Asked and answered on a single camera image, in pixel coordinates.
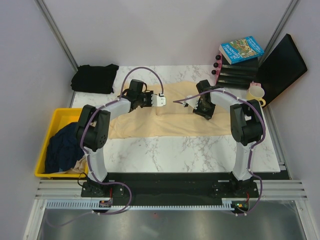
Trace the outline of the cream yellow t-shirt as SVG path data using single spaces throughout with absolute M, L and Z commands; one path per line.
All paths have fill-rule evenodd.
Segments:
M 201 137 L 231 134 L 230 113 L 217 105 L 210 120 L 193 113 L 191 107 L 174 100 L 198 94 L 196 84 L 190 81 L 166 83 L 162 107 L 136 108 L 110 121 L 110 139 L 147 137 Z

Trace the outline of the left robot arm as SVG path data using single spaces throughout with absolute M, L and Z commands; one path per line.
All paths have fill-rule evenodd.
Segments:
M 83 150 L 88 165 L 88 178 L 94 181 L 92 191 L 99 197 L 106 196 L 110 185 L 104 181 L 108 172 L 105 166 L 103 148 L 107 142 L 110 122 L 117 117 L 140 108 L 157 106 L 158 95 L 152 90 L 143 90 L 141 80 L 132 80 L 115 100 L 100 107 L 85 105 L 80 113 L 75 137 Z

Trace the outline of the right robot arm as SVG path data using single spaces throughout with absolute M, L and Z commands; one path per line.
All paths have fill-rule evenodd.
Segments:
M 257 100 L 238 98 L 224 88 L 211 86 L 208 80 L 201 80 L 196 84 L 196 88 L 200 97 L 193 110 L 194 114 L 210 120 L 217 105 L 230 113 L 231 135 L 236 141 L 235 164 L 232 170 L 236 180 L 229 184 L 229 191 L 233 196 L 240 197 L 247 191 L 244 181 L 253 176 L 253 148 L 263 141 L 266 135 L 260 103 Z

